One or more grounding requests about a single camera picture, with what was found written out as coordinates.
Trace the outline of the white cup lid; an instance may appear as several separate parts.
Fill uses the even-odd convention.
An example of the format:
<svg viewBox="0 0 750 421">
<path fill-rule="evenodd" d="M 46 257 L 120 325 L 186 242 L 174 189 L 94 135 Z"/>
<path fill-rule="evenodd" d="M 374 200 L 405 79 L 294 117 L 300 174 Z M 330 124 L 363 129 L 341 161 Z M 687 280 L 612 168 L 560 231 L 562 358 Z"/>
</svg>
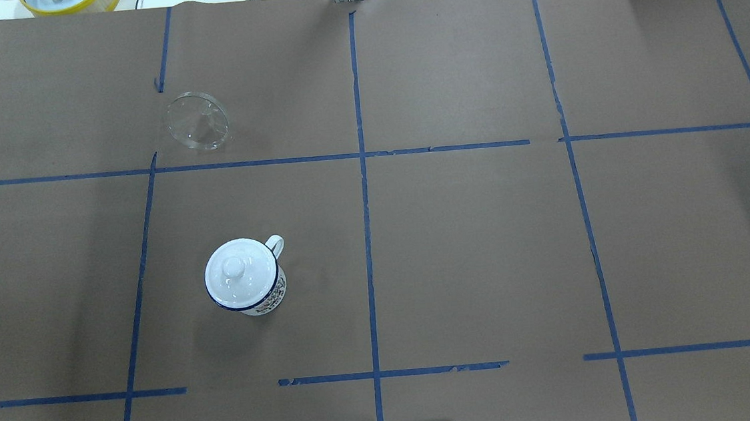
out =
<svg viewBox="0 0 750 421">
<path fill-rule="evenodd" d="M 252 311 L 274 291 L 278 256 L 258 240 L 240 238 L 222 244 L 204 270 L 210 298 L 227 310 Z"/>
</svg>

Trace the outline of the clear glass funnel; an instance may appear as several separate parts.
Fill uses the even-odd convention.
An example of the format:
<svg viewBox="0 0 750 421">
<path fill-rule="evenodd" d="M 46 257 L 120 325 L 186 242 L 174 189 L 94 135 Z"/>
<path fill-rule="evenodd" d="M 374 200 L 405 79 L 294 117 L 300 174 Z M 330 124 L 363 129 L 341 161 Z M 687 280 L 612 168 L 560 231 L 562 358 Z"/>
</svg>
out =
<svg viewBox="0 0 750 421">
<path fill-rule="evenodd" d="M 225 107 L 202 91 L 183 92 L 170 101 L 165 127 L 173 140 L 200 151 L 219 149 L 231 136 Z"/>
</svg>

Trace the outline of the white enamel cup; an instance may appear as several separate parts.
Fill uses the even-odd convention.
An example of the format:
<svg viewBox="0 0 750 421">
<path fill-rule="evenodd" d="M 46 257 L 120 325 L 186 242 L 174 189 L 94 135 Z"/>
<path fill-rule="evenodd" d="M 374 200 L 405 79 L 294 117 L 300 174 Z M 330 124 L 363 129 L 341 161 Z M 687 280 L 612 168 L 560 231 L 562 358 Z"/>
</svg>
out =
<svg viewBox="0 0 750 421">
<path fill-rule="evenodd" d="M 255 316 L 276 309 L 286 293 L 279 264 L 284 245 L 282 236 L 263 243 L 246 238 L 231 241 L 222 275 L 227 280 L 226 300 L 234 308 Z"/>
</svg>

